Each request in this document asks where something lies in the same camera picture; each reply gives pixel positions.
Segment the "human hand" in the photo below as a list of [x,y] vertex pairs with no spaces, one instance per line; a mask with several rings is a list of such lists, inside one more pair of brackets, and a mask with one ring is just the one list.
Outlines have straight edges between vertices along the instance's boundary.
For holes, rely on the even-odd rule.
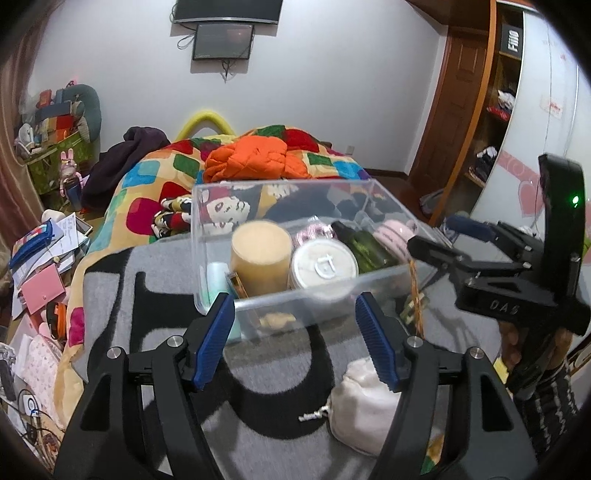
[[[509,322],[499,322],[499,331],[501,333],[501,358],[510,372],[521,361],[521,352],[519,351],[519,331]],[[567,329],[560,328],[554,335],[555,347],[552,350],[550,363],[546,370],[558,368],[569,352],[570,344],[573,341],[573,334]]]

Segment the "wooden door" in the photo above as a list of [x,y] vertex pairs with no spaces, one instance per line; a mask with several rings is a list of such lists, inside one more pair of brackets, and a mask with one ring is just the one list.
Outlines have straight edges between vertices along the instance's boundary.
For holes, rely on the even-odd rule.
[[456,164],[476,106],[486,45],[486,34],[450,29],[443,78],[409,175],[420,195],[442,189]]

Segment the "metal screw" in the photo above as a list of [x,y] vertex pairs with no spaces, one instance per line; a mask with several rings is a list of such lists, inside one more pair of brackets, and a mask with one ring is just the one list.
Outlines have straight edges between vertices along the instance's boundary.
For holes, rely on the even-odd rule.
[[481,358],[484,358],[484,350],[477,346],[473,346],[470,348],[470,356],[476,360],[480,360]]
[[419,348],[423,345],[423,340],[419,337],[408,337],[407,343],[413,348]]
[[180,335],[173,335],[172,337],[169,337],[168,340],[166,340],[166,345],[171,346],[173,348],[176,348],[182,344],[183,344],[183,337],[181,337]]
[[118,346],[111,347],[107,350],[107,356],[111,360],[115,360],[119,355],[121,355],[121,348]]

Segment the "plastic storage box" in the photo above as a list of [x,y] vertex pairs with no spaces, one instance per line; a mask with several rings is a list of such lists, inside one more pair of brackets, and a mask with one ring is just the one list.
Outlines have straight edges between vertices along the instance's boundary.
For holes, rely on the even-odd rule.
[[[193,188],[191,238],[194,264],[195,306],[205,314],[211,306],[207,283],[207,266],[211,262],[230,264],[232,231],[255,219],[276,222],[292,238],[317,218],[325,223],[340,220],[346,225],[373,231],[384,219],[403,223],[412,220],[417,235],[435,239],[428,226],[419,222],[390,192],[376,180],[304,180],[240,181],[196,185]],[[417,262],[419,288],[435,272]],[[345,292],[336,302],[335,289]],[[324,287],[288,290],[236,300],[236,321],[241,338],[252,339],[275,333],[261,326],[268,314],[290,314],[281,331],[303,328],[323,320],[355,314],[355,299],[370,291],[386,308],[396,298],[406,298],[411,291],[408,264],[361,274],[350,280]]]

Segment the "door frame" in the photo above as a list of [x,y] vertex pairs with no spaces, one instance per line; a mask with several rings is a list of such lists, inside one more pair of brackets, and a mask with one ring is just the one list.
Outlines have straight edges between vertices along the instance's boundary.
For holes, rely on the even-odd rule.
[[425,125],[425,130],[423,132],[423,136],[421,137],[421,142],[419,143],[417,153],[413,160],[413,166],[411,167],[411,171],[408,175],[409,181],[412,182],[413,174],[417,172],[417,159],[419,159],[426,147],[428,137],[431,132],[431,127],[433,126],[433,119],[435,117],[437,107],[439,105],[439,100],[441,98],[441,91],[443,89],[443,81],[447,75],[447,69],[449,66],[449,54],[452,48],[452,39],[455,34],[461,33],[469,33],[469,34],[476,34],[476,35],[484,35],[488,37],[487,44],[486,44],[486,56],[484,62],[484,69],[482,72],[482,79],[480,81],[480,86],[478,90],[478,95],[476,96],[476,102],[474,105],[474,111],[472,112],[472,117],[470,118],[470,122],[468,124],[468,130],[466,131],[466,138],[462,143],[460,148],[460,152],[457,156],[456,162],[454,164],[452,173],[446,183],[445,188],[443,189],[443,194],[440,198],[439,203],[437,204],[433,214],[431,215],[431,219],[429,220],[429,225],[435,226],[439,221],[439,217],[443,213],[447,200],[452,192],[452,188],[455,185],[455,182],[461,172],[463,167],[464,161],[466,159],[466,155],[468,149],[470,148],[470,144],[472,143],[472,138],[476,132],[476,127],[478,126],[478,121],[480,118],[481,110],[484,106],[484,102],[486,99],[486,94],[488,92],[488,84],[489,79],[491,76],[492,71],[492,62],[495,53],[496,47],[496,0],[489,0],[490,2],[490,16],[489,16],[489,31],[485,30],[478,30],[475,28],[466,28],[466,27],[452,27],[450,26],[447,31],[447,40],[445,45],[445,50],[443,53],[443,61],[441,63],[441,70],[439,72],[439,78],[437,79],[437,87],[435,89],[435,95],[433,97],[433,103],[431,104],[431,110],[429,111],[429,116],[427,117],[427,123]]

